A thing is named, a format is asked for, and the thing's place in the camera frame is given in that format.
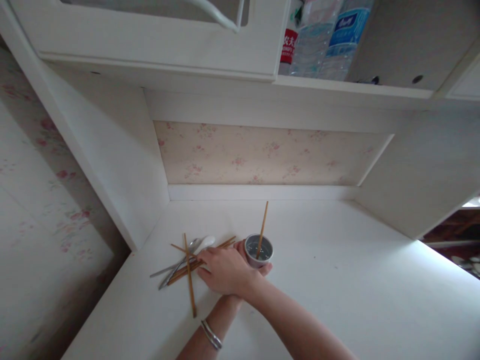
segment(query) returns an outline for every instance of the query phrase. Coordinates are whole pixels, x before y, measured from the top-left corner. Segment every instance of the cabinet handle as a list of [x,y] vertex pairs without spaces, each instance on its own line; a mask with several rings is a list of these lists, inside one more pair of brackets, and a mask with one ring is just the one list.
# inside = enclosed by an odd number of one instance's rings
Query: cabinet handle
[[242,22],[242,14],[244,12],[244,0],[240,0],[240,3],[238,4],[238,12],[236,14],[236,24],[230,20],[228,17],[222,14],[220,10],[217,9],[215,5],[213,5],[210,1],[208,0],[184,0],[188,3],[191,3],[200,9],[202,9],[204,12],[209,14],[212,18],[216,20],[217,23],[219,23],[221,26],[227,29],[233,30],[234,33],[238,33],[240,31],[240,24]]

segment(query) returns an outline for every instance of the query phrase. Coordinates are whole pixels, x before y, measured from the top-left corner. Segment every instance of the metal cup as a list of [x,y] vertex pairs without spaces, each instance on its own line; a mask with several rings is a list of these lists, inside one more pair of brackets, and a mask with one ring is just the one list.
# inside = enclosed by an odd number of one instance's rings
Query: metal cup
[[261,240],[260,256],[257,259],[260,234],[249,235],[245,239],[246,260],[254,269],[259,269],[269,263],[274,255],[274,246],[265,236]]

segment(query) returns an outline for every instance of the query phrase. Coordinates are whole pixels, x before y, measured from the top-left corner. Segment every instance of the desk surface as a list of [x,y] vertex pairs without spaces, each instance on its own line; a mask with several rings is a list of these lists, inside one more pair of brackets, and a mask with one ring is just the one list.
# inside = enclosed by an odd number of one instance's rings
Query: desk surface
[[[260,231],[264,201],[171,201],[132,253],[64,360],[174,359],[218,296],[195,274],[161,291],[149,275],[182,257],[170,243]],[[326,324],[359,359],[480,359],[480,281],[355,202],[271,201],[269,280]],[[244,304],[219,359],[290,359],[265,319]]]

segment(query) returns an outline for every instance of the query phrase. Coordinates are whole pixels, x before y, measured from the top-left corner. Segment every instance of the shelf hole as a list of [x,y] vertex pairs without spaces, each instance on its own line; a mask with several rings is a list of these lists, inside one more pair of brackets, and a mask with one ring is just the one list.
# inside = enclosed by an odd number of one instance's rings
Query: shelf hole
[[418,84],[419,82],[422,81],[423,78],[424,78],[423,75],[415,76],[415,77],[413,78],[413,80],[411,81],[411,83],[412,83],[412,84]]

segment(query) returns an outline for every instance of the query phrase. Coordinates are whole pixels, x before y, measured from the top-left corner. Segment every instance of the forearm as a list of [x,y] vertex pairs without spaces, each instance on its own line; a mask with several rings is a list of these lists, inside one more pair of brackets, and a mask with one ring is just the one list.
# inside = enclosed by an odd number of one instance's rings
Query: forearm
[[[242,306],[243,300],[235,295],[222,296],[215,307],[206,318],[215,335],[223,342],[230,325],[232,325],[235,316]],[[177,360],[213,360],[217,357],[218,351],[210,343],[207,335],[201,326],[195,331],[182,352],[177,356]]]
[[296,301],[261,276],[242,297],[271,324],[294,360],[353,360],[355,356]]

